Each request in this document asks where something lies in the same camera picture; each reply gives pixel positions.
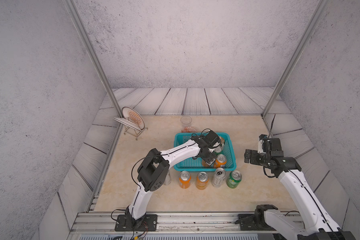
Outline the orange soda can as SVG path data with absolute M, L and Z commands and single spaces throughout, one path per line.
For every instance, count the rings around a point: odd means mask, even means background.
M 179 175 L 179 185 L 182 189 L 187 189 L 191 185 L 191 174 L 188 171 L 182 171 Z
M 202 160 L 202 165 L 203 165 L 204 168 L 210 168 L 211 167 L 204 160 Z
M 214 162 L 214 168 L 225 168 L 227 164 L 227 158 L 223 154 L 217 155 L 217 159 Z
M 209 182 L 209 176 L 206 172 L 200 172 L 197 175 L 196 187 L 199 190 L 205 190 Z

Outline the green soda can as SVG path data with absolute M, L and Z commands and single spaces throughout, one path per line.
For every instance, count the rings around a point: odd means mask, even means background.
M 218 146 L 214 149 L 214 152 L 219 155 L 223 152 L 223 148 L 221 146 Z
M 238 170 L 232 171 L 227 178 L 227 186 L 231 189 L 235 189 L 242 181 L 242 174 Z

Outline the teal plastic basket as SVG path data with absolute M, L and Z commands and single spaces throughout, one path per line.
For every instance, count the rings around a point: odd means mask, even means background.
M 226 159 L 227 162 L 225 164 L 224 169 L 228 172 L 230 171 L 234 171 L 237 167 L 236 164 L 236 157 L 235 157 L 235 153 L 234 153 L 234 149 L 233 149 L 233 144 L 231 141 L 231 138 L 228 134 L 226 133 L 217 133 L 217 135 L 219 137 L 222 137 L 225 140 L 225 144 L 224 144 L 224 148 L 221 152 L 221 154 L 223 154 Z M 178 133 L 175 135 L 175 140 L 174 140 L 174 147 L 177 147 L 179 145 L 184 144 L 185 142 L 187 142 L 192 136 L 192 133 Z M 178 164 L 176 164 L 174 166 L 174 169 L 178 172 L 182 172 L 182 171 L 188 171 L 188 172 L 202 172 L 202 171 L 206 171 L 206 172 L 211 172 L 213 170 L 213 168 L 205 168 L 202 165 L 202 159 L 201 158 L 197 158 L 195 160 L 193 160 L 192 158 L 188 158 Z

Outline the white monster energy can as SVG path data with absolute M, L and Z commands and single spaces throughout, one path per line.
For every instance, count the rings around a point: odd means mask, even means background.
M 222 186 L 224 180 L 226 177 L 226 171 L 223 168 L 216 168 L 213 179 L 212 179 L 212 185 L 215 188 L 219 188 Z

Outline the brown gold drink can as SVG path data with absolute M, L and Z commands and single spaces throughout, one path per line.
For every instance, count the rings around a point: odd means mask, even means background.
M 220 138 L 220 140 L 221 140 L 220 146 L 221 146 L 221 148 L 223 149 L 224 146 L 225 146 L 225 139 L 224 139 L 223 137 L 221 137 L 221 136 L 219 136 L 219 138 Z

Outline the silver drink can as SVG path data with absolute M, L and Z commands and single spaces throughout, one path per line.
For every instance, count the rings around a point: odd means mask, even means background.
M 164 181 L 164 185 L 168 186 L 171 183 L 171 176 L 170 176 L 170 171 L 167 172 L 165 181 Z

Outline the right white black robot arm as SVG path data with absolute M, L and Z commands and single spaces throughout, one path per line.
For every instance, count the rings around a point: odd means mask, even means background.
M 289 220 L 273 205 L 258 205 L 253 221 L 260 230 L 274 229 L 287 240 L 353 240 L 343 231 L 320 203 L 306 181 L 301 166 L 292 157 L 285 157 L 278 138 L 259 136 L 257 150 L 246 150 L 245 163 L 271 170 L 293 199 L 304 222 L 304 228 Z

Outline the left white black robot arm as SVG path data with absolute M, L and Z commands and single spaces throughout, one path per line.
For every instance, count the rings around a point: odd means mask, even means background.
M 137 191 L 125 211 L 127 221 L 131 225 L 143 221 L 152 193 L 164 184 L 167 173 L 173 166 L 189 158 L 201 158 L 210 166 L 217 159 L 214 149 L 220 143 L 220 137 L 210 130 L 206 134 L 193 134 L 184 144 L 172 149 L 150 150 L 147 156 L 141 159 L 142 163 L 137 169 Z

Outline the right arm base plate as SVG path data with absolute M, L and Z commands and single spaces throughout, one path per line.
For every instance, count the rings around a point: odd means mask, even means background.
M 240 226 L 241 231 L 274 231 L 271 226 L 267 225 L 263 216 L 255 214 L 239 214 L 238 219 L 234 222 Z

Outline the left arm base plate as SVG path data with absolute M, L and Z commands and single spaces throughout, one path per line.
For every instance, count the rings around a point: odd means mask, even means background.
M 158 215 L 145 214 L 142 218 L 134 220 L 130 215 L 118 215 L 116 232 L 155 232 L 157 230 Z

